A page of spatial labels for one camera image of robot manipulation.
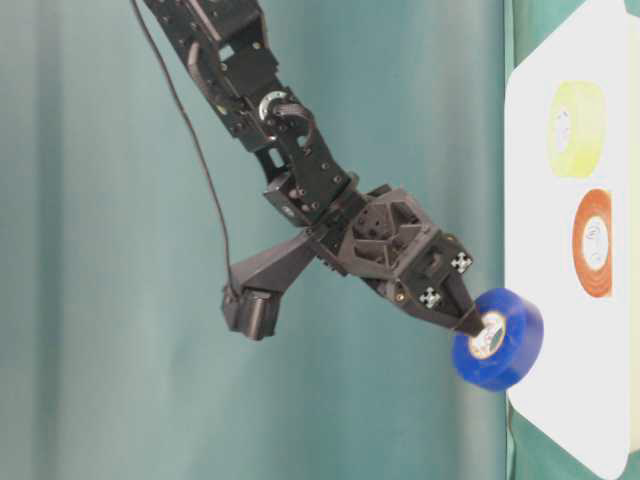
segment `wire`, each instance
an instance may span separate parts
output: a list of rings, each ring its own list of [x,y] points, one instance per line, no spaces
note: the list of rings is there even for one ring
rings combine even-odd
[[[153,51],[153,54],[156,57],[156,60],[160,64],[160,69],[162,70],[162,74],[167,82],[169,91],[171,92],[171,97],[173,98],[173,101],[175,102],[176,107],[178,108],[180,115],[182,115],[184,123],[186,124],[187,129],[191,134],[191,139],[193,140],[193,145],[195,146],[196,153],[198,154],[198,160],[200,161],[200,166],[202,167],[202,170],[204,171],[205,177],[207,179],[207,183],[209,184],[209,191],[211,193],[211,197],[213,198],[213,203],[215,204],[216,213],[218,214],[218,220],[220,221],[220,227],[222,228],[222,236],[224,240],[224,261],[225,261],[225,267],[227,269],[229,291],[231,295],[234,297],[234,299],[236,299],[238,297],[238,294],[233,285],[233,274],[231,272],[231,254],[230,254],[230,247],[229,247],[229,233],[227,231],[227,223],[224,220],[224,213],[222,212],[220,199],[218,198],[218,194],[216,193],[216,188],[213,185],[211,171],[209,170],[209,166],[207,165],[207,162],[204,159],[204,153],[202,153],[202,146],[200,145],[198,134],[193,128],[193,123],[191,123],[191,119],[189,118],[189,115],[187,114],[187,111],[185,110],[184,105],[182,104],[182,101],[178,96],[178,92],[176,91],[176,87],[171,78],[171,74],[169,73],[169,69],[167,68],[167,64],[165,63],[164,58],[160,53],[160,50],[158,49],[158,45],[153,40],[153,37],[151,36],[151,33],[149,32],[149,29],[147,28],[147,25],[144,19],[142,18],[142,13],[140,12],[140,8],[138,7],[138,2],[136,0],[130,0],[130,3],[131,3],[131,7],[133,8],[133,13],[135,14],[136,20],[138,21],[138,25],[140,25],[142,33],[144,33],[144,36],[147,39],[147,42],[149,43],[149,46],[151,47],[151,50]]]

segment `green curtain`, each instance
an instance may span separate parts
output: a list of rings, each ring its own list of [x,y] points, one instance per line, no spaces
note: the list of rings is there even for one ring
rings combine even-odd
[[[474,294],[502,284],[503,2],[262,3],[336,159],[456,232]],[[292,236],[153,33],[234,260]],[[0,53],[0,477],[504,478],[504,397],[357,279],[315,264],[276,337],[227,332],[220,231],[128,1],[9,2]]]
[[[505,2],[506,77],[583,0],[507,0]],[[627,9],[640,15],[640,1],[627,0]],[[509,406],[509,480],[567,479],[595,480],[581,463]],[[621,480],[640,478],[640,452],[629,457]]]

